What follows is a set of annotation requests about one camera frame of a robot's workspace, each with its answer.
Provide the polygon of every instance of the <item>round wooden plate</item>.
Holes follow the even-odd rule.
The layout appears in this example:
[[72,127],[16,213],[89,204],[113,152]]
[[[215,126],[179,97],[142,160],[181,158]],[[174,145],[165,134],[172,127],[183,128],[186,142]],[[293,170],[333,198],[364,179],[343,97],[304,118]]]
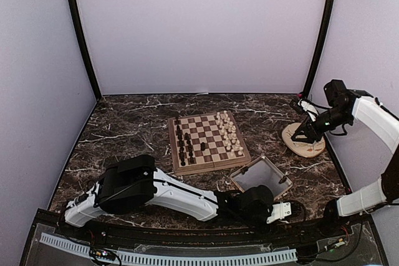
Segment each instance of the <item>round wooden plate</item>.
[[282,131],[282,140],[287,145],[287,147],[293,151],[295,154],[305,158],[313,158],[320,155],[325,149],[324,137],[320,141],[316,141],[313,144],[294,142],[291,137],[295,133],[296,129],[300,126],[300,123],[293,123],[284,128]]

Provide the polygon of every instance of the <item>chessboard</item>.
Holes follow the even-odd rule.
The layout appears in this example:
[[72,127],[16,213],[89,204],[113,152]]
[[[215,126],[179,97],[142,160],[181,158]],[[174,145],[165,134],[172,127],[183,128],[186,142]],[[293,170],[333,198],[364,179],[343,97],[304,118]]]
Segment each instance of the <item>chessboard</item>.
[[231,112],[170,118],[168,127],[176,175],[233,168],[251,162]]

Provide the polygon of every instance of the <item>marble tabletop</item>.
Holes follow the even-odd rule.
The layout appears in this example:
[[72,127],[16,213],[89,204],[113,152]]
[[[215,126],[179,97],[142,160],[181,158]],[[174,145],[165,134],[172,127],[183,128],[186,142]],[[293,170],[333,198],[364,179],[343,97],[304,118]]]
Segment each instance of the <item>marble tabletop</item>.
[[[308,219],[322,217],[325,204],[345,194],[328,152],[315,158],[301,158],[283,143],[281,132],[294,121],[302,121],[289,102],[293,95],[126,95],[103,97],[93,112],[60,179],[50,210],[86,192],[89,180],[96,180],[117,161],[150,154],[156,166],[174,176],[167,119],[229,110],[246,142],[252,159],[266,155],[293,187],[280,199],[295,199],[307,208]],[[229,175],[237,168],[176,177],[201,189],[234,189]],[[107,215],[101,221],[128,226],[169,229],[219,229],[243,225],[196,219],[158,206],[145,206],[131,214]]]

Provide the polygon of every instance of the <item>gray tray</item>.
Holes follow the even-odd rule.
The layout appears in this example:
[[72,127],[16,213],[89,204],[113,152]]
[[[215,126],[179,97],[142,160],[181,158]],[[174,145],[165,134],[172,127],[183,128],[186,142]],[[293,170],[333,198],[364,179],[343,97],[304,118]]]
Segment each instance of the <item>gray tray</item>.
[[230,179],[242,192],[251,187],[265,185],[272,191],[274,199],[292,187],[292,181],[265,156],[234,172]]

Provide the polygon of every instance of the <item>wall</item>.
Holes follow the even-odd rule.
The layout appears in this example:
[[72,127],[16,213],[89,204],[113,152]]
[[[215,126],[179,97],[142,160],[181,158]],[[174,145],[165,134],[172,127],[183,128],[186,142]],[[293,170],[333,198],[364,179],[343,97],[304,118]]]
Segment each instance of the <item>wall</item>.
[[[313,100],[326,104],[323,86],[333,78],[347,88],[378,97],[399,115],[398,0],[335,0],[329,33],[312,89]],[[329,136],[353,190],[377,180],[392,155],[366,126],[347,127],[346,137]],[[390,265],[399,265],[399,210],[373,215]]]
[[78,0],[103,94],[297,93],[325,0]]
[[67,0],[0,7],[0,264],[13,266],[95,99]]

